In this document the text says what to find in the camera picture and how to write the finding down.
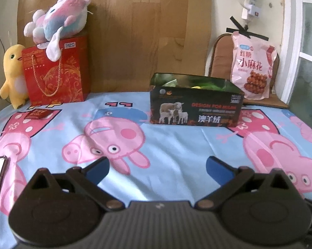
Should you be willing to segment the green snack packet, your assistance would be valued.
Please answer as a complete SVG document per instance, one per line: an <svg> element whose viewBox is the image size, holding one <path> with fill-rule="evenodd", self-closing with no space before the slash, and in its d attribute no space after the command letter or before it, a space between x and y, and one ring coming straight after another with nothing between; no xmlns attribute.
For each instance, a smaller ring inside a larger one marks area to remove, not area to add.
<svg viewBox="0 0 312 249"><path fill-rule="evenodd" d="M219 78L193 79L188 87L207 90L223 90L226 87L226 80Z"/></svg>

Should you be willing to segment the cartoon pig bedsheet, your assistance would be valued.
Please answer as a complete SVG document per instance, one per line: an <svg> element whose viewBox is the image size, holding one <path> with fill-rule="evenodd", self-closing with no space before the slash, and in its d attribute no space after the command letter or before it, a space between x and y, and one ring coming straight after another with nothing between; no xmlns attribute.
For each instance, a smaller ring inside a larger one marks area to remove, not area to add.
<svg viewBox="0 0 312 249"><path fill-rule="evenodd" d="M103 142L127 125L133 130L113 153L124 153L100 187L131 201L195 202L218 188L206 170L208 157L261 172L280 167L312 199L312 129L289 110L245 105L235 128L154 125L147 92L91 94L84 102L47 105L49 115L29 119L26 104L0 111L0 156L8 159L0 196L0 248L15 238L8 213L38 168L53 173L89 165L105 154Z"/></svg>

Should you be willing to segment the small red packet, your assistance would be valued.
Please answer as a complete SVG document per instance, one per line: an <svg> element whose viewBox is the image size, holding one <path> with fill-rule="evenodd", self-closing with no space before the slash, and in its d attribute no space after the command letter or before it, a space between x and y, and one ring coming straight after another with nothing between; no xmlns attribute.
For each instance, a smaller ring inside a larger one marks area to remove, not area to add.
<svg viewBox="0 0 312 249"><path fill-rule="evenodd" d="M47 119L49 115L52 115L52 110L33 109L32 111L26 114L25 118L31 119L31 120L40 120L40 119Z"/></svg>

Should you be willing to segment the black cardboard box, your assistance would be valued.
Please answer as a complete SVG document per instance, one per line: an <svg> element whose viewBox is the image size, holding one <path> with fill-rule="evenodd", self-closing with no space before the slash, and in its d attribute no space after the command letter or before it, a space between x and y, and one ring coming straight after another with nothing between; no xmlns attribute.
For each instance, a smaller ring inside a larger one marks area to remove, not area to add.
<svg viewBox="0 0 312 249"><path fill-rule="evenodd" d="M152 124L200 127L235 127L239 121L244 92L226 80L223 90L188 87L197 75L155 73L150 81Z"/></svg>

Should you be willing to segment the red gift bag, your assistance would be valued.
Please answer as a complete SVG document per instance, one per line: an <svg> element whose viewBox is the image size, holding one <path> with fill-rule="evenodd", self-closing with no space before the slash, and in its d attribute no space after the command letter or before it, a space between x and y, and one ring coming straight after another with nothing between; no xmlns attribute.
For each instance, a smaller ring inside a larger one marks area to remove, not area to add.
<svg viewBox="0 0 312 249"><path fill-rule="evenodd" d="M88 38L59 41L60 59L52 62L36 46L22 51L23 72L32 106L83 102L90 93Z"/></svg>

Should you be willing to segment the yellow plush duck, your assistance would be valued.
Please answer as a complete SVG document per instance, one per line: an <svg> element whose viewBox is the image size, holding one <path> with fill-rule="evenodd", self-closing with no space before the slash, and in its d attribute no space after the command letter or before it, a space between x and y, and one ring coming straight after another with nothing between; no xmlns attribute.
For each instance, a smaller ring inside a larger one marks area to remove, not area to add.
<svg viewBox="0 0 312 249"><path fill-rule="evenodd" d="M16 44L9 47L3 58L5 82L0 89L3 100L9 98L14 109L23 106L28 100L26 79L23 72L22 51L25 47Z"/></svg>

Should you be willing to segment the pink twisted snack bag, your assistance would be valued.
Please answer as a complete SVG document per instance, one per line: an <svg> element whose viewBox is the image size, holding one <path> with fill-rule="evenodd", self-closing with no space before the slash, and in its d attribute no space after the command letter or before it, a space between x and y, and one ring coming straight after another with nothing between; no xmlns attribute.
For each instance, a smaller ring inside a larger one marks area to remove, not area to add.
<svg viewBox="0 0 312 249"><path fill-rule="evenodd" d="M231 82L248 100L264 100L270 95L276 48L266 40L246 37L239 32L231 35L233 60Z"/></svg>

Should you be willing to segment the wooden headboard panel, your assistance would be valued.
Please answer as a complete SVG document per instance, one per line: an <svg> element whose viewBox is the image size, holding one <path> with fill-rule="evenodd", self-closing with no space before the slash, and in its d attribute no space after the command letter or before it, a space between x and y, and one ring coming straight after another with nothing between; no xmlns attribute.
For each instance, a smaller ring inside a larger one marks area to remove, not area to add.
<svg viewBox="0 0 312 249"><path fill-rule="evenodd" d="M18 41L33 13L57 0L18 1ZM155 73L204 75L211 0L91 0L90 85L93 92L146 91Z"/></svg>

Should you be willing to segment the pink blue plush unicorn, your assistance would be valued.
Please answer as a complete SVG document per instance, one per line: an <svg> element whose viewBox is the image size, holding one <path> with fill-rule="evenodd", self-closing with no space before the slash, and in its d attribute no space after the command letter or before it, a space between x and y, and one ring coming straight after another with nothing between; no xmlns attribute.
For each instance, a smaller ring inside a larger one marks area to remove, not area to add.
<svg viewBox="0 0 312 249"><path fill-rule="evenodd" d="M37 45L48 43L46 55L56 62L61 57L59 41L83 30L90 3L91 0L58 0L48 11L37 10L25 25L24 36L31 37Z"/></svg>

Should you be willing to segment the white window frame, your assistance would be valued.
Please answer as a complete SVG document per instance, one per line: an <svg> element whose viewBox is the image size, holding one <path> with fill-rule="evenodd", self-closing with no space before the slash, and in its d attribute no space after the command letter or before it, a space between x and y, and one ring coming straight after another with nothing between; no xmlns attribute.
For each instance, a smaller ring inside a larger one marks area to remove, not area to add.
<svg viewBox="0 0 312 249"><path fill-rule="evenodd" d="M284 0L284 23L276 93L289 104L300 63L312 65L312 0Z"/></svg>

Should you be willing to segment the white wall charger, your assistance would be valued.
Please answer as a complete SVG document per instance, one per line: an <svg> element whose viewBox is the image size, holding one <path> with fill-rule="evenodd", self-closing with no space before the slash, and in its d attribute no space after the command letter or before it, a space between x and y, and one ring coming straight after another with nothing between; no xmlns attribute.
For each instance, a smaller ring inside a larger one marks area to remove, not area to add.
<svg viewBox="0 0 312 249"><path fill-rule="evenodd" d="M255 5L246 5L243 7L241 18L245 21L252 21L254 17L260 17L261 9Z"/></svg>

